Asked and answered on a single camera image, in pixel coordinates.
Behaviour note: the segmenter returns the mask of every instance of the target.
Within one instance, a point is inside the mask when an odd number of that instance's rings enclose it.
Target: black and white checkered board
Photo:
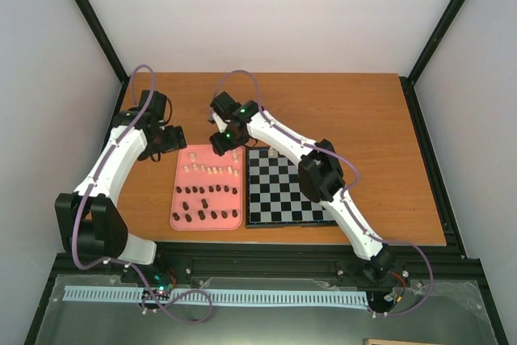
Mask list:
[[[267,147],[247,149],[246,169],[247,228],[336,225],[322,206],[301,194],[298,168],[284,155],[275,151],[270,158]]]

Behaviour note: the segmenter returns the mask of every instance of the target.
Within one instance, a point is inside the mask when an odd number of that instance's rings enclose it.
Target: purple cable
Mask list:
[[[219,91],[219,89],[222,87],[223,83],[233,74],[245,74],[247,75],[249,78],[251,78],[251,81],[253,81],[254,85],[255,85],[255,90],[257,91],[257,104],[258,104],[258,111],[260,112],[260,114],[262,115],[262,117],[264,118],[264,120],[266,122],[268,122],[269,124],[271,124],[271,119],[269,119],[266,114],[264,113],[264,110],[263,110],[263,107],[262,107],[262,104],[261,104],[261,101],[262,101],[262,95],[260,93],[260,85],[259,85],[259,82],[257,81],[257,78],[251,74],[250,72],[246,71],[246,70],[243,70],[243,69],[238,69],[238,70],[234,70],[232,72],[229,72],[227,73],[220,81],[219,83],[217,84],[216,86],[216,90],[213,94],[213,97],[215,98],[217,96],[217,92]],[[290,132],[284,130],[283,128],[279,127],[278,125],[276,124],[272,124],[272,127],[275,128],[276,130],[278,130],[279,132],[283,133],[286,137],[288,137],[289,139],[291,139],[292,141],[295,141],[296,143],[299,141],[298,138],[296,138],[294,135],[292,135]],[[355,166],[349,162],[347,159],[345,159],[344,157],[342,157],[341,155],[337,154],[337,153],[333,153],[332,151],[329,151],[328,149],[322,149],[320,147],[317,147],[315,145],[310,145],[308,143],[304,143],[303,146],[305,147],[308,147],[310,149],[315,149],[316,151],[320,152],[320,153],[324,153],[324,154],[327,154],[327,155],[330,155],[331,157],[334,157],[334,158],[337,158],[339,161],[342,161],[342,162],[345,162],[353,171],[354,171],[354,175],[355,175],[355,180],[354,182],[352,182],[350,185],[348,186],[345,186],[342,190],[341,190],[341,198],[344,199],[345,198],[345,193],[352,189],[355,185],[357,185],[357,183],[359,182],[359,172],[357,171],[357,169],[355,168]],[[390,246],[412,246],[421,256],[422,256],[422,259],[423,261],[426,263],[426,266],[427,266],[427,270],[429,271],[429,289],[427,290],[426,292],[426,295],[424,296],[424,298],[422,298],[422,300],[417,303],[415,306],[412,306],[410,307],[409,309],[407,310],[404,310],[400,313],[390,313],[390,314],[387,314],[386,317],[401,317],[401,316],[404,316],[408,313],[411,313],[412,311],[415,311],[418,307],[420,307],[421,305],[423,305],[427,299],[429,299],[429,297],[431,296],[431,293],[432,293],[432,290],[435,286],[435,279],[434,279],[434,276],[433,276],[433,270],[431,268],[431,264],[429,263],[429,259],[426,257],[426,255],[423,253],[423,251],[420,249],[419,246],[411,243],[411,242],[392,242],[392,241],[389,241],[389,240],[384,240],[382,238],[378,238],[376,236],[373,236],[369,233],[369,231],[364,228],[364,226],[360,223],[360,221],[357,219],[357,217],[355,216],[355,214],[351,211],[350,207],[348,206],[347,202],[346,201],[343,201],[343,203],[345,204],[345,207],[347,208],[348,212],[350,213],[352,219],[354,220],[354,222],[357,224],[357,226],[359,226],[359,228],[361,229],[361,231],[364,233],[364,234],[367,234],[372,240],[375,240],[377,242],[380,242],[380,243],[383,243],[383,244],[388,244]]]
[[[375,240],[376,242],[380,242],[383,244],[388,244],[389,246],[412,246],[420,254],[420,256],[422,256],[422,259],[426,264],[427,270],[429,271],[429,289],[427,290],[426,295],[424,295],[424,297],[422,298],[422,300],[420,300],[419,303],[408,308],[407,310],[404,310],[400,313],[388,313],[388,314],[386,314],[386,317],[392,317],[392,318],[402,317],[408,313],[411,313],[412,311],[415,311],[418,307],[423,305],[427,301],[427,299],[429,299],[429,297],[431,296],[431,293],[433,292],[433,288],[435,287],[435,277],[433,276],[433,269],[431,267],[431,263],[429,263],[429,259],[427,258],[426,254],[423,253],[423,251],[420,249],[419,246],[417,246],[416,244],[413,244],[412,242],[395,242],[395,241],[391,241],[391,240],[384,240],[383,238],[378,238],[377,236],[370,234],[368,232],[368,230],[366,228],[364,228],[364,226],[357,219],[355,214],[350,209],[350,206],[348,206],[347,202],[343,201],[343,203],[345,204],[345,208],[347,208],[348,213],[352,217],[352,220],[354,220],[354,222],[357,224],[357,226],[359,226],[361,231],[364,234],[367,234],[372,240]],[[368,307],[368,310],[370,311],[370,313],[375,313],[369,307]]]
[[[140,308],[142,310],[145,309],[145,303],[151,298],[151,294],[147,294],[147,296],[144,299],[142,299],[142,302],[140,303]]]
[[[129,88],[131,90],[131,96],[132,96],[133,102],[136,104],[135,92],[134,92],[134,88],[133,88],[134,79],[135,79],[135,76],[136,76],[138,70],[140,70],[142,68],[146,68],[151,73],[151,88],[149,90],[149,95],[147,96],[147,100],[145,101],[144,105],[142,106],[141,110],[137,113],[135,118],[131,121],[131,123],[129,123],[127,128],[116,138],[115,142],[117,144],[120,143],[120,141],[122,141],[122,139],[124,139],[124,137],[128,134],[128,132],[131,131],[131,129],[135,126],[135,123],[142,117],[142,115],[144,115],[145,110],[149,106],[149,104],[151,102],[151,99],[153,97],[153,93],[154,93],[154,91],[156,89],[156,74],[154,73],[153,69],[151,69],[151,67],[148,66],[148,65],[139,65],[139,66],[137,66],[133,70],[133,72],[131,73],[131,77],[129,79]],[[91,183],[91,184],[88,185],[88,187],[85,190],[84,195],[81,198],[81,202],[79,203],[78,211],[76,213],[75,220],[74,220],[74,228],[72,230],[72,242],[71,242],[71,245],[72,245],[72,258],[74,260],[74,264],[80,270],[88,270],[88,269],[96,266],[97,264],[102,263],[104,260],[109,260],[109,261],[111,261],[113,263],[118,263],[118,264],[123,264],[123,265],[129,264],[129,266],[140,276],[140,279],[142,280],[142,283],[147,287],[147,289],[149,290],[149,294],[156,301],[156,303],[158,304],[158,307],[160,309],[164,310],[169,317],[173,318],[175,321],[178,321],[178,322],[181,322],[181,323],[185,323],[185,324],[189,324],[189,325],[196,324],[196,323],[201,323],[201,322],[206,321],[208,319],[208,317],[212,314],[212,298],[210,297],[210,295],[208,295],[203,290],[190,290],[190,291],[184,292],[183,294],[178,295],[175,299],[173,299],[172,301],[170,301],[166,305],[162,305],[162,303],[160,303],[160,301],[158,300],[156,294],[154,294],[153,289],[150,287],[149,282],[147,281],[147,279],[145,278],[144,274],[142,273],[140,268],[138,268],[137,265],[135,265],[133,263],[125,262],[124,260],[118,260],[118,259],[115,259],[115,258],[100,258],[100,259],[96,259],[93,262],[88,263],[88,264],[82,264],[81,261],[79,260],[79,254],[78,254],[78,235],[79,235],[79,227],[81,225],[82,213],[84,212],[84,208],[86,206],[86,202],[88,200],[88,197],[90,196],[90,193],[93,190],[97,179],[99,179],[99,176],[100,176],[100,173],[101,173],[102,169],[106,165],[107,160],[110,158],[110,156],[113,153],[113,151],[115,150],[115,148],[116,148],[116,145],[111,145],[110,148],[107,149],[106,153],[104,154],[103,158],[101,159],[99,165],[97,166],[97,168],[95,169],[95,172],[93,174],[94,183]],[[170,313],[169,311],[166,310],[167,307],[173,305],[179,299],[182,299],[186,295],[192,294],[192,293],[199,293],[199,294],[203,295],[204,297],[206,297],[207,300],[208,300],[208,305],[209,305],[208,312],[207,312],[207,314],[203,318],[201,318],[199,320],[196,320],[196,321],[187,321],[187,320],[184,320],[182,318],[176,317],[175,315],[173,315],[172,313]]]
[[[125,264],[125,262],[123,262],[122,260],[118,260],[118,259],[112,259],[111,261],[114,261],[115,263]],[[132,264],[132,263],[130,264],[130,266],[140,276],[140,278],[142,279],[142,282],[144,283],[144,286],[149,290],[149,294],[156,301],[156,304],[158,305],[158,307],[161,310],[163,310],[163,312],[165,314],[167,314],[169,317],[173,318],[175,321],[180,322],[180,323],[184,323],[184,324],[187,324],[187,325],[195,325],[197,323],[201,323],[201,322],[206,321],[208,319],[208,317],[210,317],[210,315],[212,315],[212,310],[213,310],[212,298],[210,297],[210,295],[207,292],[205,292],[203,290],[188,290],[186,292],[183,292],[183,293],[179,294],[172,301],[169,301],[165,305],[163,305],[158,300],[158,296],[153,292],[153,289],[149,285],[149,282],[145,278],[145,276],[142,273],[141,269],[138,268],[138,266],[136,266],[135,264]],[[167,310],[167,308],[172,306],[176,301],[179,301],[180,299],[183,299],[188,294],[194,294],[194,293],[198,293],[198,294],[203,295],[205,298],[207,298],[207,301],[208,301],[208,312],[201,319],[197,319],[195,321],[188,321],[188,320],[176,317],[169,310]]]
[[[251,78],[251,81],[253,81],[254,85],[255,85],[255,90],[257,92],[257,104],[258,104],[258,111],[260,112],[260,115],[262,115],[262,118],[268,122],[269,124],[271,124],[271,119],[268,118],[266,116],[266,113],[264,112],[263,110],[263,107],[262,107],[262,93],[260,92],[260,85],[259,85],[259,81],[257,81],[257,78],[251,74],[250,72],[248,72],[247,70],[243,70],[243,69],[238,69],[238,70],[234,70],[232,72],[229,72],[228,74],[226,74],[220,81],[219,83],[217,84],[216,86],[216,91],[214,92],[213,94],[213,97],[215,98],[217,96],[217,92],[219,91],[219,89],[222,87],[223,83],[233,74],[245,74],[246,76],[248,76],[249,78]],[[279,131],[280,133],[284,134],[286,137],[288,137],[289,139],[291,139],[292,141],[295,141],[296,143],[299,141],[297,137],[295,137],[294,135],[292,135],[289,131],[286,131],[285,129],[281,128],[280,126],[276,125],[276,124],[272,124],[272,128],[276,129],[277,131]],[[354,176],[355,176],[355,180],[354,182],[352,182],[350,185],[347,185],[343,188],[343,190],[341,191],[341,197],[343,198],[344,197],[344,193],[347,191],[347,190],[350,190],[352,189],[355,185],[357,185],[357,183],[359,183],[359,172],[358,170],[355,168],[355,166],[349,161],[347,160],[346,158],[342,157],[341,155],[338,155],[336,153],[333,153],[332,151],[329,151],[328,149],[322,149],[320,147],[317,147],[315,145],[310,145],[308,143],[304,143],[303,146],[305,147],[309,147],[310,149],[315,149],[316,151],[319,151],[321,153],[324,153],[324,154],[328,154],[334,158],[337,158],[339,161],[341,162],[344,162],[346,163],[351,169],[352,171],[354,171]]]

